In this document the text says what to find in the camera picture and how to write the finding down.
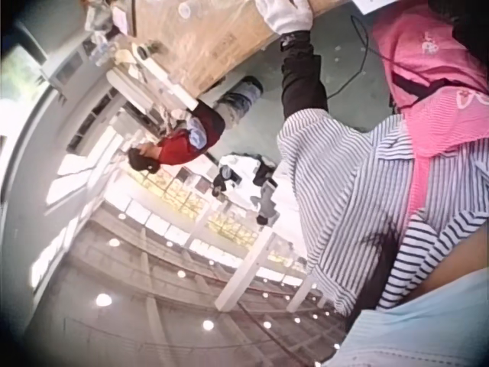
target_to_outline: green floor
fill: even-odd
[[[317,18],[313,28],[313,45],[316,53],[322,56],[322,81],[329,94],[358,70],[363,57],[362,44],[350,22],[352,14],[361,17],[357,8],[348,3]],[[361,17],[369,29],[373,18],[374,15]],[[205,101],[211,102],[246,74],[256,76],[265,89],[240,125],[226,131],[210,154],[219,158],[235,151],[262,154],[276,162],[280,160],[276,137],[283,124],[281,60],[278,43],[274,42],[230,72],[224,84],[204,96]],[[390,114],[388,102],[389,92],[381,60],[369,54],[364,72],[329,101],[329,108],[339,121],[368,131]]]

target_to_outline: white striped shirt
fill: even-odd
[[[489,139],[432,160],[425,208],[407,218],[413,151],[401,115],[362,134],[322,109],[290,116],[278,137],[289,167],[308,271],[335,309],[348,315],[373,271],[365,244],[390,223],[403,234],[379,307],[392,307],[437,266],[458,241],[489,217]]]

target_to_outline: table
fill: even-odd
[[[197,98],[274,39],[254,0],[132,0],[135,42],[158,41],[152,57]],[[345,0],[309,0],[315,16]]]

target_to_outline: hand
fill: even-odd
[[[260,15],[277,34],[310,31],[313,11],[308,0],[255,0]]]

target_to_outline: light blue fabric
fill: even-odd
[[[325,365],[477,365],[486,352],[489,271],[483,269],[391,310],[363,311]]]
[[[186,128],[189,130],[189,141],[192,146],[202,149],[207,144],[207,134],[200,120],[192,117],[187,123]]]

